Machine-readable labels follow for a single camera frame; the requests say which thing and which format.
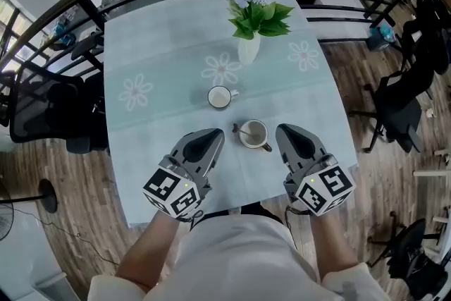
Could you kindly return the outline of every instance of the trash bin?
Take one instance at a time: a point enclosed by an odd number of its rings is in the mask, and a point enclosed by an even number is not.
[[[388,24],[371,28],[371,35],[366,40],[366,45],[370,51],[382,51],[395,41],[395,32]]]

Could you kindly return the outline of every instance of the spoon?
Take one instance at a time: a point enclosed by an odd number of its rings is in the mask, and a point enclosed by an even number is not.
[[[238,127],[238,124],[236,124],[236,123],[233,124],[232,132],[234,132],[234,133],[241,132],[241,133],[244,133],[244,134],[250,136],[255,142],[260,141],[260,136],[259,135],[252,135],[252,134],[246,132],[245,130],[240,129],[240,127]]]

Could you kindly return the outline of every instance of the green leaf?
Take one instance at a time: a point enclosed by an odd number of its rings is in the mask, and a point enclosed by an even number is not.
[[[259,33],[266,37],[276,37],[277,35],[288,34],[290,30],[288,25],[279,20],[274,20],[274,18],[267,20],[261,24]]]
[[[241,16],[241,17],[243,16],[242,9],[234,0],[228,0],[228,3],[230,5],[229,11],[234,16]]]
[[[247,6],[247,8],[243,8],[242,10],[242,16],[244,19],[248,19],[251,17],[251,7]]]
[[[249,29],[251,32],[254,32],[255,29],[250,19],[238,20],[238,22],[245,28]]]
[[[260,28],[261,22],[265,18],[265,13],[263,11],[263,6],[255,3],[251,3],[251,21],[254,25],[254,29],[258,30]]]
[[[259,34],[265,37],[278,37],[279,35],[286,35],[289,32],[290,32],[289,30],[267,30],[267,29],[259,30]]]
[[[250,30],[243,30],[240,28],[237,28],[237,31],[233,33],[234,37],[243,38],[247,40],[253,40],[254,39],[254,33]]]
[[[237,27],[236,32],[233,33],[234,37],[239,37],[247,40],[254,39],[254,32],[242,25],[240,21],[236,19],[229,19],[229,21]]]
[[[282,4],[276,3],[276,9],[274,11],[274,16],[271,18],[271,20],[282,20],[285,18],[288,18],[288,13],[291,12],[294,8],[291,6],[284,6]]]
[[[271,19],[274,16],[274,11],[276,11],[276,3],[265,5],[263,7],[263,12],[265,13],[265,19]]]

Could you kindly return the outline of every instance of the coffee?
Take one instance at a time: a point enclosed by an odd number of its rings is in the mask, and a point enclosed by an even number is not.
[[[225,97],[223,94],[216,93],[213,96],[213,99],[211,100],[211,104],[213,104],[213,106],[217,106],[218,108],[222,108],[222,107],[226,106],[229,101],[230,100],[227,97]]]

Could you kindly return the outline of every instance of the coffee cup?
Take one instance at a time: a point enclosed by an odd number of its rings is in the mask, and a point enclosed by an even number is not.
[[[263,148],[267,152],[272,152],[271,146],[268,142],[268,128],[265,123],[257,119],[251,119],[244,123],[238,132],[241,143],[247,148]]]
[[[237,90],[230,91],[222,85],[217,85],[209,90],[208,100],[212,107],[221,110],[225,109],[237,95],[239,95]]]

